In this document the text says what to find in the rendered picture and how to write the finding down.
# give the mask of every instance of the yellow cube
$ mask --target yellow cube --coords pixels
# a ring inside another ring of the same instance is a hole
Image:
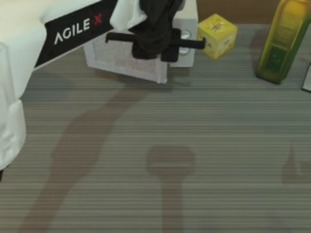
[[[197,39],[206,39],[203,53],[212,59],[217,59],[233,48],[238,27],[214,14],[203,20],[198,26]]]

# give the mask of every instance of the black label band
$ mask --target black label band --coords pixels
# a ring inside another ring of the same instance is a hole
[[[47,38],[35,67],[110,31],[110,18],[117,1],[102,0],[47,22]]]

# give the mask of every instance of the olive oil bottle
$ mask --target olive oil bottle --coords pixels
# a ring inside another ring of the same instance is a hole
[[[309,27],[310,16],[311,0],[281,0],[259,59],[259,78],[283,83]]]

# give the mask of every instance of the gray wood grain surface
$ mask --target gray wood grain surface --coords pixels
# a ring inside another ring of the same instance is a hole
[[[254,76],[266,33],[240,25],[232,51],[167,85],[82,50],[36,71],[0,233],[310,233],[311,32],[281,86]]]

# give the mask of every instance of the speaker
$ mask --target speaker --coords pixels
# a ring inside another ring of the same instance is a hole
[[[196,39],[198,25],[197,4],[195,0],[185,0],[182,10],[178,11],[173,20],[173,27],[182,30],[183,39]],[[132,43],[109,41],[105,42],[106,34],[84,45],[86,63],[89,67],[124,74],[136,78],[167,82],[167,66],[191,67],[194,63],[194,49],[180,48],[177,63],[167,64],[160,60],[138,60],[132,57]]]

